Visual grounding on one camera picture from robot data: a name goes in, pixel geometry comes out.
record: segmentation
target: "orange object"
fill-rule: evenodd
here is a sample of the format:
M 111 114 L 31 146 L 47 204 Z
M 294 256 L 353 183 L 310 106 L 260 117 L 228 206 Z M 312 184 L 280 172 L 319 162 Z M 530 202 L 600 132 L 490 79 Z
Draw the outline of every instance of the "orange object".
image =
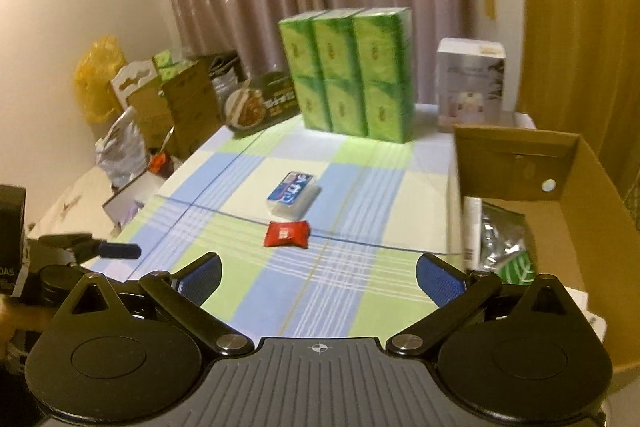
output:
M 265 247 L 284 247 L 295 245 L 307 248 L 311 228 L 306 221 L 291 221 L 289 223 L 277 223 L 271 221 L 267 234 L 264 236 Z
M 168 178 L 174 173 L 171 158 L 164 152 L 151 156 L 147 170 L 153 174 L 162 176 L 162 178 Z

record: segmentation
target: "hand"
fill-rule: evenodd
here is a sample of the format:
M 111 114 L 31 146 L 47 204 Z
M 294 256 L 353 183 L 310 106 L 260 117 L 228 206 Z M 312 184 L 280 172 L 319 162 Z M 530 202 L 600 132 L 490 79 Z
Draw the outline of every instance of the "hand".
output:
M 0 362 L 6 359 L 6 344 L 16 330 L 44 331 L 55 312 L 52 308 L 27 306 L 0 295 Z

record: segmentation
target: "table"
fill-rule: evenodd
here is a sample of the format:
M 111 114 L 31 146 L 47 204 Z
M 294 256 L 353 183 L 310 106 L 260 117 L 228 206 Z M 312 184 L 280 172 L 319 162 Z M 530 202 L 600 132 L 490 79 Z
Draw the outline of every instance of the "table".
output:
M 118 280 L 175 271 L 206 251 L 223 264 L 203 308 L 257 342 L 263 336 L 376 336 L 382 343 L 436 309 L 418 288 L 423 251 L 447 253 L 452 136 L 417 106 L 414 142 L 307 130 L 300 117 L 242 139 L 222 128 L 122 232 L 136 261 L 98 259 Z M 308 250 L 262 246 L 266 198 L 289 171 L 322 188 L 305 219 Z M 446 258 L 460 266 L 459 255 Z

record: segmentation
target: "metal screw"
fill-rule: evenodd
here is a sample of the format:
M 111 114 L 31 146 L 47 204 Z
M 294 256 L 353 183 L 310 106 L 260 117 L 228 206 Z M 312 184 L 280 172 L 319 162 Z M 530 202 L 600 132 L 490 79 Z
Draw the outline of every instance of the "metal screw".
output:
M 226 351 L 237 351 L 238 349 L 242 349 L 246 346 L 248 340 L 244 335 L 227 333 L 226 335 L 222 335 L 216 343 L 218 344 L 218 347 L 221 347 Z
M 418 335 L 404 333 L 394 336 L 391 343 L 402 351 L 410 351 L 412 349 L 418 349 L 422 345 L 422 339 Z

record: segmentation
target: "blue and white package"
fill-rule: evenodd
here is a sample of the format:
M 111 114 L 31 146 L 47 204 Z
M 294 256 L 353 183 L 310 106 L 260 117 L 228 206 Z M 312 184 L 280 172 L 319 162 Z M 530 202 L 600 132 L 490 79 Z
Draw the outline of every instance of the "blue and white package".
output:
M 290 172 L 269 195 L 267 206 L 274 216 L 296 221 L 305 215 L 318 192 L 312 174 Z

